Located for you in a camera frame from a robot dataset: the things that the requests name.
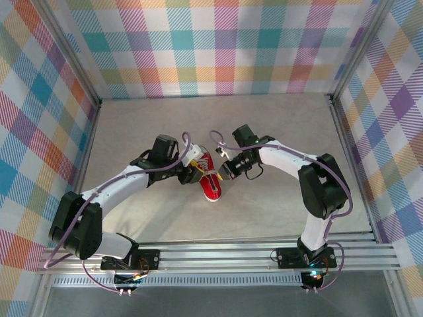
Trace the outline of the aluminium right corner post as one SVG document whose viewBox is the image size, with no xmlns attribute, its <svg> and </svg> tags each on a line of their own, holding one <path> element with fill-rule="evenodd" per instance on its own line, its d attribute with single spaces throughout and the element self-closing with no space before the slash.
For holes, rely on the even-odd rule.
<svg viewBox="0 0 423 317">
<path fill-rule="evenodd" d="M 362 23 L 358 27 L 354 39 L 346 52 L 345 60 L 338 69 L 332 88 L 327 94 L 332 104 L 340 100 L 342 93 L 348 86 L 394 2 L 395 0 L 371 0 Z"/>
</svg>

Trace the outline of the aluminium left corner post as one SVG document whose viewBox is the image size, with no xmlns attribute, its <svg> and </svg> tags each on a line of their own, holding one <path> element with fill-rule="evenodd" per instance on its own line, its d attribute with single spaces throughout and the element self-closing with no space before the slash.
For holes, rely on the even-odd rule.
<svg viewBox="0 0 423 317">
<path fill-rule="evenodd" d="M 47 29 L 52 33 L 52 36 L 56 41 L 56 45 L 58 46 L 66 61 L 69 63 L 70 68 L 72 68 L 75 76 L 79 79 L 83 90 L 87 93 L 91 102 L 97 108 L 100 108 L 102 100 L 98 97 L 98 94 L 96 93 L 94 86 L 89 80 L 87 73 L 83 69 L 83 66 L 80 63 L 77 54 L 71 45 L 71 42 L 63 32 L 47 1 L 31 0 L 31 2 L 39 13 L 41 19 L 46 24 Z"/>
</svg>

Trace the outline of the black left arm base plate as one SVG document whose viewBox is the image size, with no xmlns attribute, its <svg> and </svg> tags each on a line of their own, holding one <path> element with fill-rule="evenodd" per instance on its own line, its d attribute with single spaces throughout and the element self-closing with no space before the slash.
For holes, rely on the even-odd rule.
<svg viewBox="0 0 423 317">
<path fill-rule="evenodd" d="M 123 259 L 105 256 L 102 258 L 100 269 L 126 270 L 126 271 L 151 271 L 158 270 L 160 250 L 134 249 Z"/>
</svg>

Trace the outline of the aluminium corner post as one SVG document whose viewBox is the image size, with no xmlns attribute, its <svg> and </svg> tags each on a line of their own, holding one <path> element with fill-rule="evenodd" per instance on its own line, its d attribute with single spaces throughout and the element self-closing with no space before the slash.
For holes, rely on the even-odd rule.
<svg viewBox="0 0 423 317">
<path fill-rule="evenodd" d="M 340 100 L 342 93 L 348 86 L 394 2 L 395 0 L 371 0 L 362 23 L 358 27 L 354 39 L 346 52 L 345 60 L 338 69 L 332 88 L 327 94 L 332 104 Z"/>
<path fill-rule="evenodd" d="M 100 108 L 102 100 L 98 97 L 98 94 L 96 93 L 94 86 L 89 80 L 87 73 L 83 69 L 83 66 L 80 63 L 77 54 L 71 45 L 71 42 L 63 32 L 47 1 L 31 0 L 31 2 L 39 13 L 41 19 L 46 24 L 47 29 L 52 33 L 52 36 L 56 41 L 56 45 L 58 46 L 66 61 L 69 63 L 70 68 L 72 68 L 75 76 L 79 79 L 83 90 L 87 93 L 91 102 L 97 108 Z"/>
</svg>

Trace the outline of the aluminium right side rail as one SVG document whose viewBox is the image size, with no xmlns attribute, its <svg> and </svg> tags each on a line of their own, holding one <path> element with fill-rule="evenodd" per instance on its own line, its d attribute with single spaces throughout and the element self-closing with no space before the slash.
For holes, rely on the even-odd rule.
<svg viewBox="0 0 423 317">
<path fill-rule="evenodd" d="M 374 241 L 376 241 L 377 243 L 381 243 L 381 237 L 377 231 L 376 222 L 370 211 L 369 203 L 367 201 L 367 197 L 365 196 L 365 192 L 364 192 L 364 187 L 360 180 L 360 174 L 358 171 L 357 164 L 354 160 L 352 147 L 350 146 L 348 142 L 347 132 L 341 120 L 338 104 L 333 99 L 331 94 L 323 94 L 323 96 L 327 102 L 340 144 L 342 146 L 344 156 L 346 158 L 346 162 L 348 164 L 349 178 L 350 178 L 350 180 L 348 181 L 348 185 L 351 189 L 351 195 L 352 195 L 353 203 L 354 203 L 353 211 L 350 213 L 348 217 L 352 218 L 353 212 L 359 211 L 360 213 L 363 213 L 365 215 L 365 222 L 367 223 L 369 227 L 370 233 L 372 233 L 373 235 Z"/>
</svg>

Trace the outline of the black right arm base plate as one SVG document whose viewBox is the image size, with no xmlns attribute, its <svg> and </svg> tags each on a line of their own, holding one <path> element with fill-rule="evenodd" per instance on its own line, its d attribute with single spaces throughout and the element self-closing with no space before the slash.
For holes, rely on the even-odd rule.
<svg viewBox="0 0 423 317">
<path fill-rule="evenodd" d="M 326 247 L 318 256 L 316 260 L 306 263 L 301 257 L 297 248 L 276 248 L 276 257 L 274 258 L 278 263 L 279 269 L 305 269 L 305 268 L 336 268 L 336 256 L 334 249 Z"/>
</svg>

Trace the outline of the red canvas sneaker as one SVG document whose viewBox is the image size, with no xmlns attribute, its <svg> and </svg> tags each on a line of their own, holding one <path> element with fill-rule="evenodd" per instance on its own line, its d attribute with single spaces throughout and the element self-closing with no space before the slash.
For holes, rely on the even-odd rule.
<svg viewBox="0 0 423 317">
<path fill-rule="evenodd" d="M 212 156 L 208 151 L 205 151 L 200 159 L 208 159 L 209 169 L 214 169 Z M 222 195 L 219 179 L 216 175 L 204 176 L 200 179 L 200 185 L 206 199 L 210 202 L 216 202 Z"/>
</svg>

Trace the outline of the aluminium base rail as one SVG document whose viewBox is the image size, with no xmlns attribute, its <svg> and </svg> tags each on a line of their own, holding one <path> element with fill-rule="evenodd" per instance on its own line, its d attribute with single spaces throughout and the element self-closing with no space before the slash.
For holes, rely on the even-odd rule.
<svg viewBox="0 0 423 317">
<path fill-rule="evenodd" d="M 390 244 L 380 244 L 366 235 L 355 237 L 342 235 L 339 242 L 328 247 L 334 249 L 337 267 L 329 268 L 329 273 L 337 269 L 343 271 L 386 271 L 400 268 L 396 252 Z M 279 269 L 276 248 L 296 248 L 293 240 L 271 241 L 194 241 L 147 243 L 141 249 L 161 251 L 157 271 L 150 273 L 254 273 L 265 271 L 298 271 L 310 269 Z M 104 256 L 92 256 L 81 261 L 75 256 L 64 259 L 47 270 L 48 273 L 77 274 L 85 265 L 94 273 L 100 273 Z"/>
</svg>

